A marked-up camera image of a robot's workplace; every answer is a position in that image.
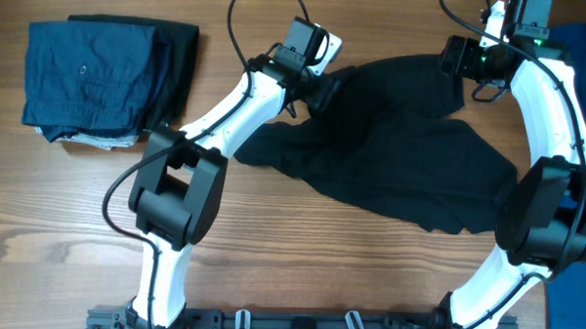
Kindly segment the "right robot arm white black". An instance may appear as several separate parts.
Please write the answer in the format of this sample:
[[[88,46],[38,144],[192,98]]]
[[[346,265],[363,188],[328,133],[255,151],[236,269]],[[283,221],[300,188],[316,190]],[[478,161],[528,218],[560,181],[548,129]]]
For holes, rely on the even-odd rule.
[[[566,47],[516,36],[483,44],[453,35],[441,69],[502,82],[523,114],[531,167],[499,210],[496,244],[470,280],[445,295],[428,329],[500,329],[536,284],[586,262],[586,124]]]

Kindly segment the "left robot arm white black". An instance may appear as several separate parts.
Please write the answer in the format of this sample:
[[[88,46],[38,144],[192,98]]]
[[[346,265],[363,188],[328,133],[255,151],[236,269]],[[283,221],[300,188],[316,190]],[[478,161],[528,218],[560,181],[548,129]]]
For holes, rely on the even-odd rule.
[[[245,63],[212,110],[150,136],[128,203],[144,259],[127,329],[180,329],[191,252],[217,218],[230,158],[288,104],[321,104],[333,85],[324,69],[341,48],[340,37],[317,25],[294,26],[283,43]]]

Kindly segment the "black t-shirt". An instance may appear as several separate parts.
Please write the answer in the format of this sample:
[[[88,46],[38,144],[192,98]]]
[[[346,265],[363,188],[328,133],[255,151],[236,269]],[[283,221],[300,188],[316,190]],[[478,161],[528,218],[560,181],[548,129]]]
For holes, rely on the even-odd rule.
[[[265,124],[235,153],[320,194],[426,230],[496,228],[515,165],[456,117],[462,79],[435,54],[334,71],[328,108],[301,124]]]

